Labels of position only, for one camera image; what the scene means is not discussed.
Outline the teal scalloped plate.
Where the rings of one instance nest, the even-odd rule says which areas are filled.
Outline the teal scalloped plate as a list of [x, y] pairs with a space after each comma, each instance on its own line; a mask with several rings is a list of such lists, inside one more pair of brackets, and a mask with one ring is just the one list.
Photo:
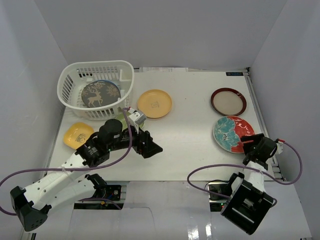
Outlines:
[[117, 82], [117, 81], [110, 81], [110, 80], [107, 80], [107, 79], [99, 79], [99, 80], [97, 80], [97, 81], [98, 81], [98, 82], [102, 82], [102, 83], [113, 84], [113, 85], [115, 85], [119, 90], [121, 90], [120, 83]]

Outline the red and teal floral plate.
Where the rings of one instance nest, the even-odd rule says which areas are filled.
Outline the red and teal floral plate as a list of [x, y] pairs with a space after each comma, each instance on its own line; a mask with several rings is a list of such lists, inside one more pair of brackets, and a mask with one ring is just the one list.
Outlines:
[[253, 127], [243, 118], [228, 115], [220, 118], [213, 125], [213, 138], [227, 152], [243, 154], [241, 137], [255, 134]]

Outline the dark red rimmed plate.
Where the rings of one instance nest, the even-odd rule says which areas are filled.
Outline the dark red rimmed plate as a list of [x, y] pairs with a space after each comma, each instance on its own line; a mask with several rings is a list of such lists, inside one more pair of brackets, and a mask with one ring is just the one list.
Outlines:
[[222, 116], [239, 116], [247, 109], [247, 100], [244, 95], [229, 87], [215, 90], [210, 97], [210, 103]]

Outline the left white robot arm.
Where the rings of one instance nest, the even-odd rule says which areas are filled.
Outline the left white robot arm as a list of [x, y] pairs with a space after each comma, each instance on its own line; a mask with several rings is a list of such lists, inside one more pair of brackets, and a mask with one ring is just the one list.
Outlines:
[[23, 229], [31, 232], [55, 210], [81, 200], [107, 200], [109, 187], [97, 173], [89, 172], [103, 165], [112, 151], [127, 149], [143, 158], [163, 151], [148, 131], [109, 119], [93, 133], [60, 167], [48, 170], [46, 176], [26, 187], [10, 191], [12, 208]]

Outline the green square plate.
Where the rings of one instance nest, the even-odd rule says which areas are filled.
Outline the green square plate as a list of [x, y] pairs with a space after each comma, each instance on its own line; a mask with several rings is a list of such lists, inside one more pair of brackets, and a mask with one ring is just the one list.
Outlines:
[[[126, 130], [126, 129], [128, 128], [128, 125], [127, 125], [127, 122], [126, 122], [126, 120], [125, 120], [125, 117], [124, 117], [124, 114], [123, 114], [123, 113], [118, 114], [118, 115], [115, 117], [115, 119], [116, 119], [116, 120], [119, 120], [119, 121], [121, 122], [121, 124], [122, 124], [122, 131], [124, 131], [124, 130]], [[144, 122], [139, 125], [139, 127], [140, 127], [141, 129], [143, 129], [144, 126], [145, 126], [145, 123], [144, 123]]]

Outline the yellow square plate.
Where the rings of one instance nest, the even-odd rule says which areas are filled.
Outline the yellow square plate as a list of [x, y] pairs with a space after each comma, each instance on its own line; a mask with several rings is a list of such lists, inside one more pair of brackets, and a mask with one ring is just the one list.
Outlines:
[[74, 123], [64, 134], [63, 143], [76, 150], [94, 133], [94, 129], [86, 123]]

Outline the grey reindeer plate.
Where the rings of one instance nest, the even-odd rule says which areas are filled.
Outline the grey reindeer plate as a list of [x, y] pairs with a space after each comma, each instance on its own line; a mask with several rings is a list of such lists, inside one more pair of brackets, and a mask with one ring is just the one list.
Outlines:
[[88, 108], [98, 108], [116, 103], [121, 98], [120, 90], [112, 83], [94, 81], [86, 85], [81, 99]]

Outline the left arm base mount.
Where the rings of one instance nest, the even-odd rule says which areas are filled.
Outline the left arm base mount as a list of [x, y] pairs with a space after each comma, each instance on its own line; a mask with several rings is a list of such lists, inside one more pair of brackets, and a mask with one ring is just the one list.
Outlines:
[[78, 201], [74, 204], [75, 210], [121, 210], [124, 203], [122, 202], [122, 186], [119, 184], [108, 185], [103, 200], [94, 197], [91, 201]]

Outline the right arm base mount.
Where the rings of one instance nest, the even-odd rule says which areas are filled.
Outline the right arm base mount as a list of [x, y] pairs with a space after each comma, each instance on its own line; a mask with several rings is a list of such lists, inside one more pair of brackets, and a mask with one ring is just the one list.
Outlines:
[[[205, 189], [218, 193], [220, 195], [226, 195], [227, 197], [230, 197], [233, 192], [238, 188], [238, 183], [229, 183], [225, 180], [214, 180], [211, 182], [208, 182], [205, 185]], [[216, 195], [216, 194], [209, 194], [209, 206], [210, 206], [210, 211], [211, 212], [221, 212], [226, 205], [226, 202], [228, 201], [227, 198]]]

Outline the orange round bear plate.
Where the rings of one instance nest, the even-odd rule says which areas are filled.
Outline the orange round bear plate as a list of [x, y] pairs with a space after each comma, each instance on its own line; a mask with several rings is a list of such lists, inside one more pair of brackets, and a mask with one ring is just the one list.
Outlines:
[[172, 109], [171, 96], [160, 89], [151, 89], [144, 92], [137, 100], [137, 107], [144, 115], [151, 119], [166, 116]]

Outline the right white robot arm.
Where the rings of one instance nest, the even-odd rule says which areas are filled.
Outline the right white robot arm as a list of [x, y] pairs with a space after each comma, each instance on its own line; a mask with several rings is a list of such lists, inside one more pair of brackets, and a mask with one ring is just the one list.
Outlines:
[[277, 144], [264, 134], [242, 136], [244, 169], [233, 173], [225, 187], [229, 199], [220, 212], [231, 223], [252, 235], [272, 207], [274, 199], [266, 193], [264, 174], [267, 160], [273, 157]]

